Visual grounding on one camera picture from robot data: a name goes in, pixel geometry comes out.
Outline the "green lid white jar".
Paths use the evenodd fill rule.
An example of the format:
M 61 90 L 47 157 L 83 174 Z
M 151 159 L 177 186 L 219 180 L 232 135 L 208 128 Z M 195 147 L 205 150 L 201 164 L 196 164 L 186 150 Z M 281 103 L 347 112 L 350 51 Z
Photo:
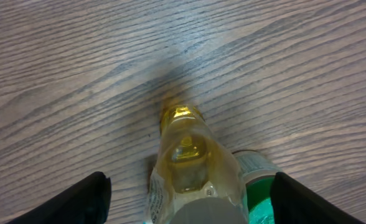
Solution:
M 249 224 L 275 224 L 270 189 L 280 168 L 256 151 L 238 151 L 233 155 L 246 185 Z

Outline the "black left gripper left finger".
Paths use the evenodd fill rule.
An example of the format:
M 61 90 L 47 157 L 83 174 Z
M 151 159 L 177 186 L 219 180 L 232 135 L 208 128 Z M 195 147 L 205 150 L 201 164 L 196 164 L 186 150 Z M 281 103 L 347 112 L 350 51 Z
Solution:
M 9 224 L 104 224 L 111 202 L 111 179 L 94 172 Z

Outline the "clear yellow liquid bottle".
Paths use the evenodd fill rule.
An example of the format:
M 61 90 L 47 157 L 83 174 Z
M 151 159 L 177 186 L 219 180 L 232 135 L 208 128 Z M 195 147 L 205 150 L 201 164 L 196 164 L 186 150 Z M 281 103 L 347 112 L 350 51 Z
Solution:
M 167 109 L 149 179 L 145 223 L 248 223 L 237 159 L 191 105 Z

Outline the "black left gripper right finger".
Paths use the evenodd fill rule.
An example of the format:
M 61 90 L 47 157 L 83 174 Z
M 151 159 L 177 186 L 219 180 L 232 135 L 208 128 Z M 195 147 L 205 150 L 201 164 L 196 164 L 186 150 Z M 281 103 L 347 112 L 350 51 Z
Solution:
M 270 190 L 276 224 L 364 224 L 284 172 Z

